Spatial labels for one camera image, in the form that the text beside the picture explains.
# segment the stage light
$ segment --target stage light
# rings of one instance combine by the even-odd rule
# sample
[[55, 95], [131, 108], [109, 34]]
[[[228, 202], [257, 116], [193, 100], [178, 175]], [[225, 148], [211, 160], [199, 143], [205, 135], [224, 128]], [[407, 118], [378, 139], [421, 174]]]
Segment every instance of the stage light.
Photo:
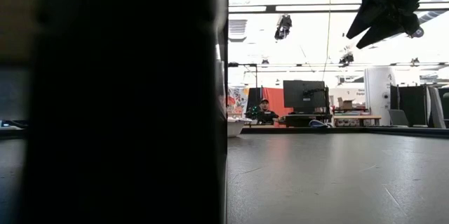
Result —
[[290, 27], [293, 26], [292, 19], [290, 15], [282, 15], [277, 24], [276, 32], [274, 33], [274, 38], [276, 40], [285, 39], [290, 34]]
[[415, 59], [412, 58], [411, 63], [412, 63], [412, 65], [411, 65], [412, 67], [417, 67], [418, 65], [416, 65], [416, 64], [420, 63], [420, 61], [418, 60], [418, 58], [415, 58]]
[[349, 52], [345, 54], [339, 61], [339, 64], [343, 64], [341, 67], [349, 66], [351, 62], [354, 61], [354, 56], [352, 55], [352, 52]]
[[262, 60], [262, 67], [267, 67], [269, 65], [268, 59]]

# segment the man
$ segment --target man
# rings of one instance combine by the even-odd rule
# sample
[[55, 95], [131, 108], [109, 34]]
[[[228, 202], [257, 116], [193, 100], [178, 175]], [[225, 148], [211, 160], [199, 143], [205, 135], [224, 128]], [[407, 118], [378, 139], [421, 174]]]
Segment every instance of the man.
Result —
[[259, 104], [260, 111], [257, 114], [258, 124], [274, 124], [273, 119], [279, 118], [277, 114], [269, 110], [269, 102], [266, 98], [263, 98]]

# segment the table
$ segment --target table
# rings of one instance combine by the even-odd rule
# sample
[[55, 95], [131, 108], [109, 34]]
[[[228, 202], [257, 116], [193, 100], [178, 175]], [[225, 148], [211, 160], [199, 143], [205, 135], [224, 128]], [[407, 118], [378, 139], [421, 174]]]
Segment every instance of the table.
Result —
[[229, 224], [449, 223], [449, 140], [371, 133], [228, 140]]
[[324, 120], [331, 117], [330, 114], [289, 114], [285, 116], [285, 124], [287, 127], [309, 127], [309, 122], [312, 119]]
[[363, 121], [366, 119], [374, 119], [374, 125], [379, 126], [380, 122], [379, 120], [382, 118], [382, 116], [378, 115], [334, 115], [334, 124], [336, 119], [358, 119], [360, 121], [360, 126], [363, 126]]
[[245, 125], [245, 129], [273, 129], [274, 125]]

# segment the air vent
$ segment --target air vent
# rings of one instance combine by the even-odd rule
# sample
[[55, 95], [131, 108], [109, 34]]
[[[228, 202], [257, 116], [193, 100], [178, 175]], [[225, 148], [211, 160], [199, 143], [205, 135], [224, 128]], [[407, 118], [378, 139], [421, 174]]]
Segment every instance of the air vent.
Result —
[[248, 20], [229, 20], [229, 40], [243, 42], [246, 39], [246, 24]]

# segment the desk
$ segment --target desk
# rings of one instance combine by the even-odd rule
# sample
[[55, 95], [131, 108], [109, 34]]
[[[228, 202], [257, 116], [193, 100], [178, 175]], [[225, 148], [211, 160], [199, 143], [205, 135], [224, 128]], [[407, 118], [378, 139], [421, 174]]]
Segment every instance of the desk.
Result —
[[309, 127], [309, 122], [312, 119], [324, 120], [331, 117], [330, 114], [289, 114], [285, 116], [285, 124], [287, 127]]
[[273, 129], [274, 125], [245, 125], [244, 129]]
[[374, 124], [376, 126], [379, 126], [379, 120], [382, 118], [382, 116], [378, 116], [378, 115], [348, 115], [348, 116], [344, 116], [344, 115], [337, 115], [334, 116], [334, 123], [336, 119], [358, 119], [360, 121], [360, 126], [363, 126], [363, 121], [366, 119], [374, 119]]

